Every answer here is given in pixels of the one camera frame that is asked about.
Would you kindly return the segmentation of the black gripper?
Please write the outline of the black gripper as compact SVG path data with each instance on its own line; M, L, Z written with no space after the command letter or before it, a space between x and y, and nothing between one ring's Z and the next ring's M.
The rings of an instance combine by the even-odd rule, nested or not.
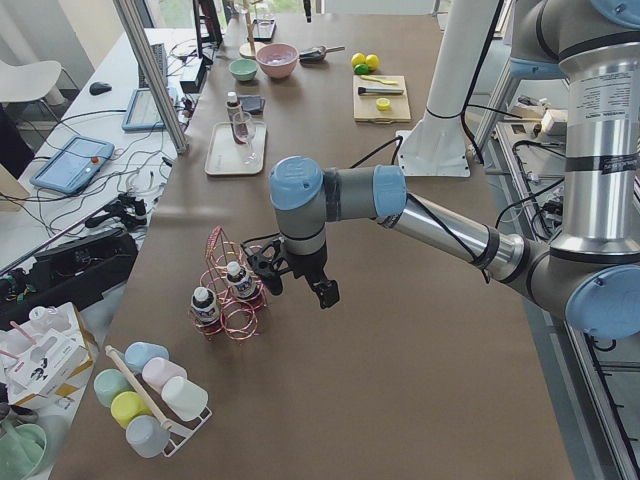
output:
M262 245L247 246L247 262L272 295L282 294L281 277L291 272L295 278L305 278L322 309L330 308L340 300L338 283L324 273L325 245L310 255L298 255L286 248L284 237L259 237L259 240L263 240Z

